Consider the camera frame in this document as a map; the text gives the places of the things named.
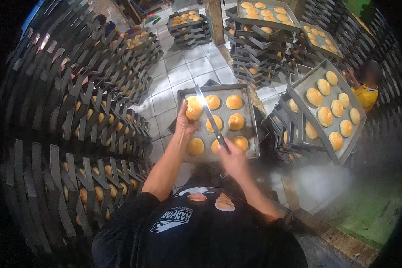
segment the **metal baking tray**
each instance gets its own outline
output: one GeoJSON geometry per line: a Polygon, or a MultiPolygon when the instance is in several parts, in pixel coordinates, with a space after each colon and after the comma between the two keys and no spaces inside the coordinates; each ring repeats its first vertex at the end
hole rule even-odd
{"type": "Polygon", "coordinates": [[[312,48],[312,49],[314,49],[314,50],[317,50],[317,51],[320,51],[322,54],[327,55],[328,57],[337,58],[337,59],[339,59],[340,61],[344,59],[343,53],[342,53],[341,50],[339,49],[339,46],[338,46],[337,42],[335,42],[335,40],[333,39],[333,37],[332,37],[332,35],[331,35],[330,33],[328,33],[327,31],[323,30],[322,28],[320,28],[320,27],[317,26],[317,25],[311,25],[311,24],[308,24],[308,23],[306,23],[306,22],[304,22],[304,21],[300,21],[300,25],[302,26],[302,27],[301,27],[301,30],[304,32],[304,34],[305,34],[305,40],[306,40],[306,42],[308,43],[308,46],[309,46],[310,48],[312,48]],[[310,27],[311,29],[314,28],[314,29],[317,29],[317,31],[322,31],[322,32],[325,33],[326,37],[321,37],[320,35],[315,35],[315,37],[316,37],[316,42],[317,42],[317,44],[318,44],[319,46],[315,46],[315,45],[313,45],[313,44],[311,43],[311,40],[308,38],[308,32],[304,29],[304,26],[308,26],[308,27],[310,27]],[[329,40],[332,41],[333,45],[337,48],[337,52],[336,52],[336,53],[331,52],[331,51],[327,51],[326,49],[323,49],[323,48],[322,48],[322,45],[327,46],[326,41],[325,41],[326,39],[329,39],[329,40]]]}
{"type": "Polygon", "coordinates": [[[255,25],[263,25],[263,26],[268,26],[271,28],[277,28],[277,29],[285,29],[291,32],[299,32],[301,30],[301,25],[299,24],[298,20],[296,19],[295,15],[293,14],[292,10],[289,8],[289,6],[280,1],[274,1],[274,0],[265,0],[263,3],[267,7],[266,9],[271,11],[274,14],[274,18],[277,18],[278,13],[274,11],[275,7],[282,7],[286,10],[288,18],[293,22],[295,26],[287,25],[282,23],[281,21],[277,20],[277,22],[273,21],[264,21],[264,17],[261,15],[262,9],[256,8],[258,10],[258,15],[260,19],[248,19],[246,10],[241,7],[241,4],[244,2],[249,2],[253,5],[255,8],[255,4],[257,3],[256,1],[243,1],[243,0],[237,0],[237,13],[238,13],[238,20],[242,24],[255,24],[255,25]]]}
{"type": "Polygon", "coordinates": [[[292,89],[289,92],[290,96],[295,100],[299,108],[305,114],[307,119],[311,122],[314,129],[317,131],[317,134],[325,145],[327,152],[332,158],[332,161],[335,164],[344,164],[352,148],[354,147],[354,144],[356,143],[366,121],[365,111],[363,110],[359,101],[356,99],[356,96],[354,95],[348,84],[345,82],[344,78],[340,75],[338,70],[330,61],[324,60],[320,65],[313,68],[303,78],[293,83],[291,85],[291,88],[292,89]],[[324,79],[327,71],[332,71],[337,75],[338,84],[334,87],[331,86],[331,94],[329,96],[322,96],[322,105],[320,107],[315,107],[311,105],[306,99],[306,91],[309,88],[317,88],[317,80],[320,78],[324,79]],[[344,115],[341,118],[336,118],[333,115],[332,125],[329,127],[323,127],[317,120],[317,111],[323,106],[326,106],[330,109],[332,101],[338,99],[338,95],[340,93],[346,93],[348,95],[348,98],[350,99],[350,105],[344,110],[344,115]],[[334,131],[340,133],[339,123],[342,120],[347,119],[351,122],[350,110],[352,108],[356,108],[359,111],[359,125],[353,126],[354,129],[352,135],[347,138],[343,137],[343,147],[339,151],[335,151],[332,147],[332,144],[329,142],[328,136],[331,132],[334,131]]]}
{"type": "MultiPolygon", "coordinates": [[[[204,96],[210,94],[217,95],[221,104],[217,110],[213,110],[212,114],[217,115],[222,119],[223,128],[221,133],[224,137],[232,140],[236,136],[243,136],[249,142],[249,148],[247,149],[247,158],[257,158],[260,156],[259,153],[259,140],[258,140],[258,129],[256,127],[255,113],[253,110],[252,97],[250,95],[250,90],[247,84],[224,84],[216,86],[201,87],[201,91],[204,96]],[[226,99],[230,95],[239,95],[243,100],[243,107],[239,110],[231,110],[226,106],[226,99]],[[228,119],[231,115],[238,113],[245,118],[245,125],[241,130],[231,131],[228,125],[228,119]]],[[[196,96],[195,89],[181,89],[177,91],[177,110],[180,110],[183,99],[190,96],[196,96]]],[[[200,127],[197,132],[193,135],[193,138],[201,138],[204,142],[204,153],[198,157],[185,156],[184,160],[186,162],[213,162],[219,161],[219,156],[215,155],[211,151],[211,144],[216,140],[214,132],[209,132],[206,130],[207,116],[205,113],[201,116],[198,121],[200,127]]]]}

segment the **child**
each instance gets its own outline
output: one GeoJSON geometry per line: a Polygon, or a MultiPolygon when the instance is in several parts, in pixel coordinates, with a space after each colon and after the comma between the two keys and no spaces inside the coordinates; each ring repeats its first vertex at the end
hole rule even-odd
{"type": "Polygon", "coordinates": [[[354,77],[354,70],[352,68],[347,69],[350,80],[353,82],[353,93],[359,100],[365,112],[369,112],[374,107],[378,98],[378,84],[383,77],[380,65],[374,61],[365,61],[360,69],[360,78],[363,81],[363,85],[357,81],[354,77]]]}

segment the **knife blade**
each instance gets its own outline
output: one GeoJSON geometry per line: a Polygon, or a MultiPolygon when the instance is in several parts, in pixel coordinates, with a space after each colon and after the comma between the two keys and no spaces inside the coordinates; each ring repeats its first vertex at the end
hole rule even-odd
{"type": "Polygon", "coordinates": [[[204,95],[198,85],[195,85],[195,92],[198,96],[198,101],[200,104],[202,104],[204,112],[207,115],[207,118],[209,119],[211,126],[213,127],[214,134],[216,135],[216,139],[218,140],[219,144],[229,152],[229,148],[225,143],[225,139],[223,138],[222,134],[220,133],[219,128],[216,125],[216,122],[213,119],[213,115],[211,114],[210,108],[208,107],[208,104],[204,98],[204,95]]]}

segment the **person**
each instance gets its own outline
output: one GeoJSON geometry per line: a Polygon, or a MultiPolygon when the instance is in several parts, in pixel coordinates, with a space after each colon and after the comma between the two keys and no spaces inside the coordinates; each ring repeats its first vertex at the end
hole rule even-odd
{"type": "Polygon", "coordinates": [[[142,191],[117,209],[92,243],[96,267],[307,267],[304,252],[285,228],[281,210],[250,177],[245,153],[225,138],[225,170],[241,188],[192,181],[170,196],[196,131],[184,100],[176,131],[142,191]]]}
{"type": "Polygon", "coordinates": [[[365,61],[359,68],[360,78],[363,85],[354,77],[354,70],[347,69],[348,76],[353,82],[352,91],[359,100],[365,112],[369,112],[378,98],[378,85],[382,79],[382,70],[380,65],[374,60],[365,61]]]}

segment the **baked bun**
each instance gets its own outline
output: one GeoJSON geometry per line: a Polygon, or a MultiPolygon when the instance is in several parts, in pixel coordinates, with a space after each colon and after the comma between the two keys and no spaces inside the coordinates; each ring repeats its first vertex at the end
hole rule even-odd
{"type": "Polygon", "coordinates": [[[191,96],[187,99],[188,102],[188,109],[186,110],[186,117],[189,120],[198,120],[200,119],[203,113],[203,107],[199,103],[197,96],[191,96]]]}
{"type": "Polygon", "coordinates": [[[350,105],[350,99],[348,98],[348,95],[345,93],[340,93],[338,95],[338,100],[343,105],[344,109],[346,109],[350,105]]]}
{"type": "Polygon", "coordinates": [[[204,142],[200,138],[193,138],[188,145],[188,153],[192,156],[200,156],[204,152],[204,142]]]}
{"type": "Polygon", "coordinates": [[[344,137],[350,137],[353,133],[353,124],[348,120],[342,120],[339,123],[339,130],[344,137]]]}
{"type": "Polygon", "coordinates": [[[265,8],[267,8],[267,6],[264,4],[264,3],[256,3],[255,4],[255,7],[257,7],[257,8],[260,8],[260,9],[265,9],[265,8]]]}
{"type": "Polygon", "coordinates": [[[230,95],[226,99],[226,106],[228,108],[230,108],[231,110],[238,110],[242,107],[242,105],[243,105],[243,100],[238,95],[230,95]]]}
{"type": "Polygon", "coordinates": [[[320,92],[315,88],[309,88],[306,93],[308,101],[316,107],[322,105],[323,97],[320,92]]]}
{"type": "MultiPolygon", "coordinates": [[[[214,119],[214,122],[216,123],[217,128],[218,128],[219,130],[221,130],[222,127],[223,127],[222,119],[220,119],[220,117],[217,116],[217,115],[213,115],[213,119],[214,119]]],[[[207,130],[208,130],[208,131],[214,132],[213,127],[211,126],[211,123],[210,123],[210,120],[209,120],[209,119],[207,119],[207,123],[206,123],[205,126],[207,127],[207,130]]]]}
{"type": "Polygon", "coordinates": [[[324,127],[328,127],[332,124],[332,112],[327,107],[322,107],[317,111],[317,118],[320,124],[324,127]]]}
{"type": "Polygon", "coordinates": [[[340,118],[344,114],[344,107],[337,99],[333,100],[331,104],[331,110],[333,115],[335,115],[338,118],[340,118]]]}
{"type": "Polygon", "coordinates": [[[240,148],[243,151],[246,151],[247,147],[249,147],[249,142],[243,136],[237,136],[237,137],[233,138],[232,143],[235,144],[236,147],[240,148]]]}
{"type": "Polygon", "coordinates": [[[360,123],[360,114],[359,111],[356,108],[352,108],[350,110],[350,119],[352,122],[357,125],[360,123]]]}
{"type": "Polygon", "coordinates": [[[317,88],[325,96],[329,96],[331,94],[331,85],[325,79],[320,78],[317,80],[317,88]]]}
{"type": "Polygon", "coordinates": [[[289,100],[289,107],[290,107],[290,110],[292,110],[292,112],[298,113],[298,105],[296,104],[296,102],[293,99],[289,100]]]}
{"type": "Polygon", "coordinates": [[[335,151],[339,151],[343,147],[343,137],[336,131],[329,134],[329,141],[335,151]]]}
{"type": "Polygon", "coordinates": [[[314,129],[310,122],[307,122],[305,124],[305,134],[312,140],[318,139],[317,131],[314,129]]]}
{"type": "Polygon", "coordinates": [[[244,2],[244,3],[241,4],[241,7],[250,8],[250,7],[253,7],[253,5],[251,3],[249,3],[249,2],[244,2]]]}
{"type": "Polygon", "coordinates": [[[336,86],[338,84],[338,77],[334,72],[326,72],[326,80],[331,84],[331,86],[336,86]]]}
{"type": "Polygon", "coordinates": [[[207,102],[207,105],[210,110],[216,110],[219,108],[220,105],[220,99],[216,95],[208,95],[205,97],[205,101],[207,102]]]}

